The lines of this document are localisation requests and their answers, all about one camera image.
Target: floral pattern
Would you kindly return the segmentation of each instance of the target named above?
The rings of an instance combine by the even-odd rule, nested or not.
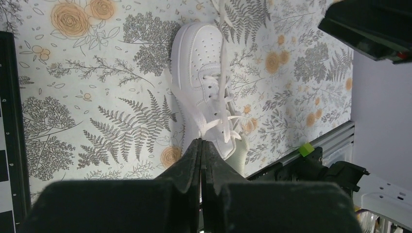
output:
[[[186,129],[163,69],[191,22],[220,27],[246,175],[349,120],[352,56],[316,28],[332,0],[0,0],[14,33],[32,200],[54,181],[152,179]]]

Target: white wall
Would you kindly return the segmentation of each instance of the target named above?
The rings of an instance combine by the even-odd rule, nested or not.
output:
[[[412,64],[355,53],[353,162],[412,191]]]

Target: white shoelace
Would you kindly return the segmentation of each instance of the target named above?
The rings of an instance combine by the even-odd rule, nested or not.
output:
[[[225,22],[227,16],[226,11],[224,10],[224,0],[220,0],[219,2],[219,13],[220,13],[220,23],[222,24]],[[222,42],[222,50],[221,50],[221,73],[219,75],[205,75],[203,77],[205,82],[211,82],[214,84],[219,85],[219,92],[217,95],[210,95],[209,98],[211,101],[217,101],[219,105],[219,113],[220,119],[213,120],[211,122],[207,122],[203,113],[199,110],[199,108],[190,101],[190,98],[187,98],[186,94],[180,90],[180,88],[176,87],[171,83],[172,75],[169,72],[169,69],[165,69],[165,74],[167,76],[167,80],[170,82],[169,86],[171,91],[173,92],[174,96],[179,100],[179,102],[186,108],[190,109],[190,113],[192,115],[192,119],[195,121],[196,125],[199,128],[201,137],[205,136],[206,132],[211,128],[222,124],[223,127],[223,138],[224,142],[228,143],[231,138],[236,138],[241,140],[241,136],[235,130],[230,130],[229,120],[232,119],[240,119],[244,118],[248,122],[247,124],[251,123],[250,119],[240,116],[240,114],[236,114],[231,116],[231,112],[227,110],[226,105],[228,102],[232,101],[234,96],[229,93],[228,86],[230,84],[230,76],[227,76],[227,51],[226,51],[226,41],[223,38]],[[225,97],[225,91],[228,90],[229,95]],[[233,129],[237,128],[239,121],[237,120],[234,125]]]

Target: green tape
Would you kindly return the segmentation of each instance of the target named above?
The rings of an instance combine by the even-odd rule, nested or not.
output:
[[[299,153],[306,157],[308,154],[312,153],[315,150],[313,146],[308,142],[299,148]]]

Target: white sneaker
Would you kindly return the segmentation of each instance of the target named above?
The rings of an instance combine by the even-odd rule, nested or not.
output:
[[[171,91],[185,121],[183,151],[201,137],[213,142],[221,157],[244,175],[249,143],[239,121],[243,117],[235,111],[230,77],[221,78],[229,74],[222,43],[214,25],[184,25],[172,46]]]

